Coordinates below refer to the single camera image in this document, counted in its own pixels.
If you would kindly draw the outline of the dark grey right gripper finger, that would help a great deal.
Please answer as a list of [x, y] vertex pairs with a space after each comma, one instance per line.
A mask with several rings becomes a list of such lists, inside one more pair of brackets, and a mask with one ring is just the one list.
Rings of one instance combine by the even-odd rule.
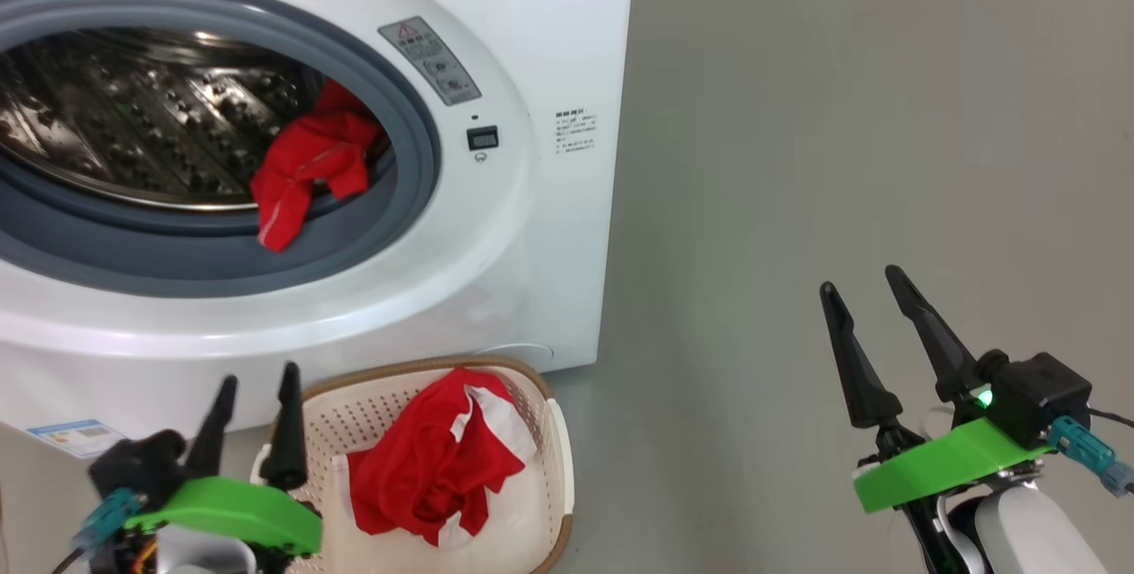
[[819, 287], [819, 303], [826, 315], [850, 427], [870, 429], [895, 423], [903, 413], [900, 400], [875, 375], [874, 365], [855, 335], [853, 315], [833, 282], [826, 281]]
[[885, 276], [902, 315], [919, 331], [920, 343], [936, 372], [936, 395], [943, 403], [968, 399], [972, 390], [981, 385], [975, 374], [976, 358], [900, 265], [885, 267]]

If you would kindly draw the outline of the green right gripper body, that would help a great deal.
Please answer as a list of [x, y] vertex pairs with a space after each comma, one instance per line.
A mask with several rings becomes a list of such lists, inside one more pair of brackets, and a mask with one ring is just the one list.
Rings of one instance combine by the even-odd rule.
[[899, 420], [870, 429], [875, 454], [858, 463], [858, 504], [903, 514], [926, 574], [1053, 574], [1053, 503], [1032, 484], [1048, 441], [1021, 448], [989, 417], [938, 439]]

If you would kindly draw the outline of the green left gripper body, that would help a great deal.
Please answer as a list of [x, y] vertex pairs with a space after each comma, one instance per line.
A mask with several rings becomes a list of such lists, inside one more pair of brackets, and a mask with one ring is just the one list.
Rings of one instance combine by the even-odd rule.
[[162, 509], [142, 509], [119, 530], [116, 556], [132, 574], [286, 574], [322, 550], [311, 504], [256, 481], [186, 478]]

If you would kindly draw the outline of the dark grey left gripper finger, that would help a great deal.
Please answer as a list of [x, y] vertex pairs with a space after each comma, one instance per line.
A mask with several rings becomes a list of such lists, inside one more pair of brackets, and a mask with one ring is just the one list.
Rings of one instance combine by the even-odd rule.
[[307, 484], [307, 429], [305, 429], [301, 369], [295, 361], [284, 364], [270, 449], [260, 462], [259, 476], [271, 488], [294, 491]]
[[237, 400], [237, 375], [225, 375], [212, 405], [198, 425], [191, 451], [183, 461], [187, 478], [219, 476], [228, 427]]

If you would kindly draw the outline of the red and white garment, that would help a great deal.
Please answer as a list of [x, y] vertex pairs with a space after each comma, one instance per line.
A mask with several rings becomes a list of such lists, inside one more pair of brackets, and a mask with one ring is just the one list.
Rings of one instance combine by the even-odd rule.
[[369, 535], [404, 530], [462, 548], [499, 493], [536, 454], [534, 437], [497, 375], [452, 369], [417, 392], [369, 450], [346, 457], [353, 520]]

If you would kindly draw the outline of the red garment with white stitching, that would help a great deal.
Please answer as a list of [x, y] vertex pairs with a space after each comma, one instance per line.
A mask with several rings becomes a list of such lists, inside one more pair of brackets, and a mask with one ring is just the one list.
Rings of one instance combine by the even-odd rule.
[[337, 201], [369, 189], [366, 159], [389, 145], [376, 115], [339, 82], [328, 79], [308, 113], [288, 123], [268, 147], [251, 192], [259, 206], [259, 243], [282, 252], [303, 230], [320, 185]]

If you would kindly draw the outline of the grey rubber door gasket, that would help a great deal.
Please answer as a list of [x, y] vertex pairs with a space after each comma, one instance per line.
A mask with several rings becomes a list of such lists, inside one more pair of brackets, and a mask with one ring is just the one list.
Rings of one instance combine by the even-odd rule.
[[0, 260], [33, 275], [143, 297], [239, 297], [340, 275], [392, 247], [440, 177], [434, 115], [384, 56], [278, 0], [0, 0], [0, 50], [101, 27], [191, 29], [295, 58], [339, 82], [384, 126], [366, 159], [369, 189], [337, 201], [318, 186], [282, 252], [259, 243], [254, 213], [194, 214], [82, 194], [0, 157]]

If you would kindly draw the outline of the cream perforated laundry basket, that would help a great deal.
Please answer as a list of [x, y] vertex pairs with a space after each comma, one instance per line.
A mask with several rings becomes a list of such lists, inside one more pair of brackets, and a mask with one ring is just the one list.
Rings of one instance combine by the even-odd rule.
[[[508, 478], [501, 493], [486, 493], [485, 529], [465, 546], [435, 548], [404, 530], [361, 532], [349, 503], [346, 456], [375, 445], [417, 392], [454, 368], [499, 377], [533, 437], [533, 461]], [[296, 558], [286, 574], [550, 574], [570, 542], [570, 433], [555, 392], [522, 361], [456, 356], [364, 369], [306, 388], [303, 413], [308, 479], [294, 497], [315, 505], [324, 533], [322, 550]]]

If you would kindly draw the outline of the white washing machine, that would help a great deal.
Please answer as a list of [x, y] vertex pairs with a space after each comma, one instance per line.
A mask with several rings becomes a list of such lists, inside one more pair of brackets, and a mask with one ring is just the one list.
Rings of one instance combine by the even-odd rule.
[[[237, 375], [231, 425], [259, 427], [287, 361], [314, 385], [455, 353], [596, 360], [631, 0], [278, 1], [376, 50], [429, 105], [442, 162], [424, 212], [376, 258], [249, 296], [101, 292], [0, 260], [0, 424], [193, 434]], [[376, 32], [415, 16], [482, 98], [443, 105]]]

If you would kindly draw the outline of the blue energy label sticker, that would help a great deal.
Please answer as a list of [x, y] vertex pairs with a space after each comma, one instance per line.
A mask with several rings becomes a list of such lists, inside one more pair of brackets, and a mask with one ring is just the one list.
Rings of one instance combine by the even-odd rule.
[[109, 450], [119, 441], [126, 439], [124, 434], [104, 423], [88, 417], [69, 423], [57, 423], [46, 427], [27, 429], [26, 432], [40, 441], [46, 442], [57, 449], [73, 454], [82, 461], [93, 461], [102, 453]]

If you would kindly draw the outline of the steel perforated drum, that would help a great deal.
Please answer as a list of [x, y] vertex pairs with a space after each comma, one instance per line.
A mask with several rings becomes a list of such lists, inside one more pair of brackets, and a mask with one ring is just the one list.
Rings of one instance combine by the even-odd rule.
[[101, 27], [0, 50], [0, 157], [127, 206], [254, 213], [252, 176], [327, 77], [208, 32]]

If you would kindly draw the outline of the grey warning sticker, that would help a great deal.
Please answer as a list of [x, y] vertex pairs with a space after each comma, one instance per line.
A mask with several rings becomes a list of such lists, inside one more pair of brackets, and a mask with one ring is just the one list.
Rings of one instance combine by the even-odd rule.
[[462, 105], [482, 98], [469, 70], [422, 17], [390, 22], [376, 32], [428, 81], [443, 105]]

